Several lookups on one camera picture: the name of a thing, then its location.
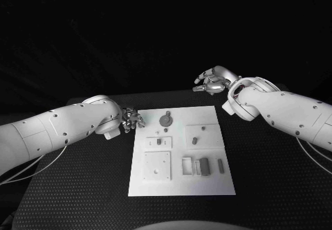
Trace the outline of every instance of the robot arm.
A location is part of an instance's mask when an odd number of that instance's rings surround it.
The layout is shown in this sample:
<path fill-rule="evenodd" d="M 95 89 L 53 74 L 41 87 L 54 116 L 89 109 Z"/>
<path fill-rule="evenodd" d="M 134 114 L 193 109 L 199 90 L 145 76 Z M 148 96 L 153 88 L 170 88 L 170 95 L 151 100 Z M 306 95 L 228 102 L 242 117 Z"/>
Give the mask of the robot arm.
<path fill-rule="evenodd" d="M 251 121 L 261 114 L 267 123 L 291 136 L 332 151 L 332 106 L 290 92 L 281 92 L 262 78 L 235 78 L 232 72 L 218 66 L 203 72 L 203 85 L 193 91 L 213 94 L 228 91 L 228 101 L 222 105 L 229 115 Z"/>
<path fill-rule="evenodd" d="M 75 143 L 92 132 L 106 139 L 125 132 L 135 121 L 144 127 L 140 114 L 121 109 L 104 95 L 82 103 L 49 110 L 21 121 L 0 126 L 0 175 L 21 163 Z"/>

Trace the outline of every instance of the black table surface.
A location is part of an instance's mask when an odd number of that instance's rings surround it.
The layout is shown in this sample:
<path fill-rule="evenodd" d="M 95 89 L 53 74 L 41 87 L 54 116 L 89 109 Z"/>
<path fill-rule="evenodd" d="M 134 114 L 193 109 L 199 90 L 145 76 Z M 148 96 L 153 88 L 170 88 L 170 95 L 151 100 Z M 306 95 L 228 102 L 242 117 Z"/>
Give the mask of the black table surface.
<path fill-rule="evenodd" d="M 128 197 L 134 130 L 128 134 L 121 130 L 111 140 L 92 134 L 67 146 L 33 177 L 13 229 L 131 230 L 171 220 L 216 221 L 262 230 L 332 229 L 332 175 L 313 163 L 295 138 L 261 116 L 248 122 L 226 114 L 220 108 L 226 92 L 210 96 L 184 90 L 109 98 L 137 110 L 215 106 L 236 195 Z M 330 162 L 301 143 L 327 167 Z M 59 150 L 43 157 L 37 170 L 57 154 Z"/>

